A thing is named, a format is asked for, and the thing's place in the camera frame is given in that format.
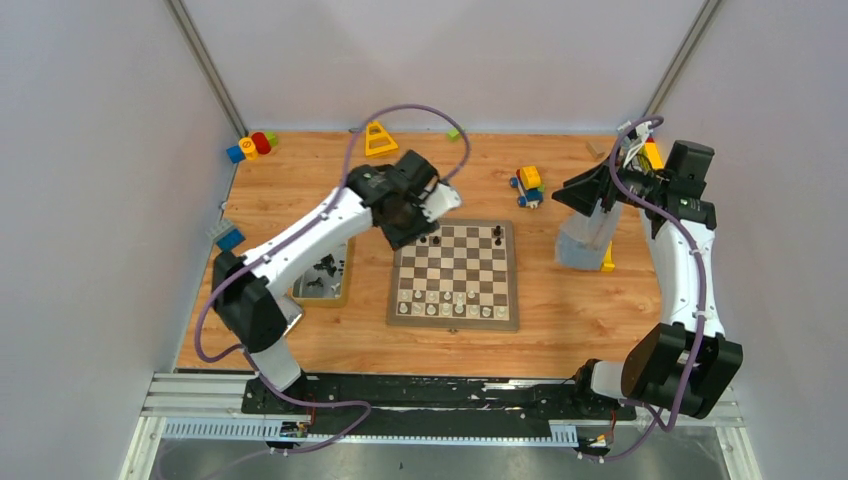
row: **floor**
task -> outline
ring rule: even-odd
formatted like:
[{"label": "floor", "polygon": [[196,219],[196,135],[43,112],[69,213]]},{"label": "floor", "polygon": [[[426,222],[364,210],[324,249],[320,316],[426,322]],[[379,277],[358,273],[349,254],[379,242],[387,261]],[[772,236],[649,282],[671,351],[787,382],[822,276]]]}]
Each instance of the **floor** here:
[{"label": "floor", "polygon": [[[616,429],[616,451],[632,445],[639,435],[635,427]],[[201,478],[260,450],[267,450],[260,442],[165,440],[159,454],[161,476],[153,473],[150,478]],[[677,428],[671,434],[654,433],[636,455],[604,465],[578,460],[573,450],[565,448],[340,443],[309,455],[263,455],[215,478],[728,480],[730,476],[715,430]]]},{"label": "floor", "polygon": [[[271,238],[314,208],[338,182],[346,133],[279,134],[274,152],[238,170],[226,216],[247,237],[240,253]],[[462,143],[444,134],[395,134],[400,152],[414,149],[443,174],[459,160]],[[472,135],[473,153],[452,184],[464,205],[454,218],[508,219],[515,225],[519,309],[517,333],[390,327],[386,308],[393,252],[377,229],[356,239],[352,289],[344,308],[306,310],[290,334],[291,350],[307,371],[570,377],[588,358],[622,360],[656,324],[660,295],[637,211],[626,208],[613,240],[612,273],[580,272],[554,261],[559,225],[572,214],[550,200],[564,180],[596,163],[586,141],[612,137]],[[354,165],[365,162],[358,146]],[[389,163],[392,154],[369,163]],[[535,165],[548,186],[537,210],[516,205],[508,185],[519,167]],[[195,354],[195,319],[209,294],[207,268],[180,352],[179,367],[244,369],[240,355],[214,367]],[[235,342],[214,313],[203,329],[207,353]]]}]

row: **toy car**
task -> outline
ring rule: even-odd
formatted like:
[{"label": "toy car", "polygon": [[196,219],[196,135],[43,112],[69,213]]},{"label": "toy car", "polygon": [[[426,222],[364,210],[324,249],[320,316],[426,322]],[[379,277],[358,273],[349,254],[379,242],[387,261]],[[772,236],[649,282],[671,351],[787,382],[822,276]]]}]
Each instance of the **toy car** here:
[{"label": "toy car", "polygon": [[536,167],[522,167],[515,171],[515,176],[509,179],[509,186],[517,188],[521,194],[518,196],[518,206],[538,208],[544,200],[545,185]]}]

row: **clear plastic container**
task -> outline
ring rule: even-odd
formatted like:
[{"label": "clear plastic container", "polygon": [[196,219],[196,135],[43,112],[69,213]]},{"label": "clear plastic container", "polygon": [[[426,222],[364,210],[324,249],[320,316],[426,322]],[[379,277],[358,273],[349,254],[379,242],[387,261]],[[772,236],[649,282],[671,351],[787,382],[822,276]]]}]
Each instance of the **clear plastic container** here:
[{"label": "clear plastic container", "polygon": [[556,241],[556,261],[578,270],[600,270],[612,236],[621,218],[619,202],[609,212],[595,205],[591,217],[574,212],[559,227]]}]

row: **chessboard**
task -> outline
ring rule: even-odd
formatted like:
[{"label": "chessboard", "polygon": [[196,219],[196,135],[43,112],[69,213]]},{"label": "chessboard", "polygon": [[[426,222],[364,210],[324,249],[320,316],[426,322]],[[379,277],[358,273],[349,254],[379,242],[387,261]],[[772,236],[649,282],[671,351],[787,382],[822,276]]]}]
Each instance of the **chessboard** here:
[{"label": "chessboard", "polygon": [[518,330],[512,222],[443,219],[439,224],[395,252],[388,324]]}]

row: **red block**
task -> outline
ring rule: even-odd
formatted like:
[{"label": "red block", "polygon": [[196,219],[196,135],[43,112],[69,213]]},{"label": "red block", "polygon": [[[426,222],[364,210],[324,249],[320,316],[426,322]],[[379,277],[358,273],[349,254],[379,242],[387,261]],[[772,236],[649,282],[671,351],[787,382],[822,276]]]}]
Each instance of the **red block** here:
[{"label": "red block", "polygon": [[253,144],[256,145],[256,151],[259,152],[259,155],[265,155],[271,151],[271,143],[268,142],[264,133],[256,132],[250,138],[253,139]]}]

